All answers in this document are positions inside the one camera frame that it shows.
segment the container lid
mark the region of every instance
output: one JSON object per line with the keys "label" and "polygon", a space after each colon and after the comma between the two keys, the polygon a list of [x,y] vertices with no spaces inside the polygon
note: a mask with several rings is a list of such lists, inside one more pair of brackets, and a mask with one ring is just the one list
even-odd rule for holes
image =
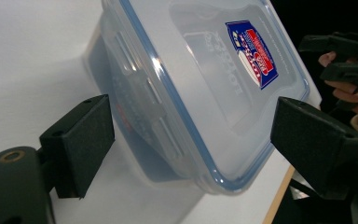
{"label": "container lid", "polygon": [[273,149],[278,97],[301,100],[309,93],[306,71],[271,6],[258,0],[119,2],[214,181],[242,189]]}

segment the white table surface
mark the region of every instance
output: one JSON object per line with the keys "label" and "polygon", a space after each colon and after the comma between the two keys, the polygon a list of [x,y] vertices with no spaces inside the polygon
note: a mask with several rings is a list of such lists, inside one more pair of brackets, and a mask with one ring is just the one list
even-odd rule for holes
{"label": "white table surface", "polygon": [[[101,94],[93,73],[109,72],[99,54],[102,11],[100,0],[0,0],[0,151],[40,148],[43,131]],[[262,223],[289,167],[274,151],[252,186],[235,197],[204,194],[191,184],[155,186],[116,132],[85,199],[51,192],[58,224]]]}

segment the plastic food container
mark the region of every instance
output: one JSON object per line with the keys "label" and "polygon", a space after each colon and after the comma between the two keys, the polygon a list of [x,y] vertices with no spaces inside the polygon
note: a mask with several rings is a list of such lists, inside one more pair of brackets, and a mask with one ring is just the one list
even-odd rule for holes
{"label": "plastic food container", "polygon": [[244,191],[274,149],[278,97],[309,94],[269,1],[103,0],[101,32],[114,116],[154,182]]}

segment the label sticker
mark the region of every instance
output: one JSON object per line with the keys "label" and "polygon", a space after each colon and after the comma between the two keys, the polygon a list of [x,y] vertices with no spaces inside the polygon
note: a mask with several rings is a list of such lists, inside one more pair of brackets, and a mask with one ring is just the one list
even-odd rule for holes
{"label": "label sticker", "polygon": [[255,84],[263,90],[278,76],[269,49],[249,21],[227,22],[226,26],[243,66]]}

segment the black clamp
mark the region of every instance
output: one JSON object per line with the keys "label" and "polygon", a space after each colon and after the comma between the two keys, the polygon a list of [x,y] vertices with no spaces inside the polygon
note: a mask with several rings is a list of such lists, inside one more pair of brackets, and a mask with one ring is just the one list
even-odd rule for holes
{"label": "black clamp", "polygon": [[56,223],[49,192],[84,198],[115,141],[108,95],[72,109],[41,136],[41,148],[0,152],[0,224]]}
{"label": "black clamp", "polygon": [[[328,64],[320,78],[328,81],[350,82],[358,87],[358,34],[339,33],[331,35],[306,35],[303,37],[299,52],[328,52],[334,51],[336,59]],[[353,63],[346,63],[349,58],[355,59]],[[351,110],[356,104],[348,102],[337,102],[337,107]]]}
{"label": "black clamp", "polygon": [[[358,224],[358,132],[312,105],[279,97],[270,140],[310,184],[290,182],[316,199],[303,203],[321,216],[317,223]],[[352,222],[337,222],[337,211],[351,211]]]}

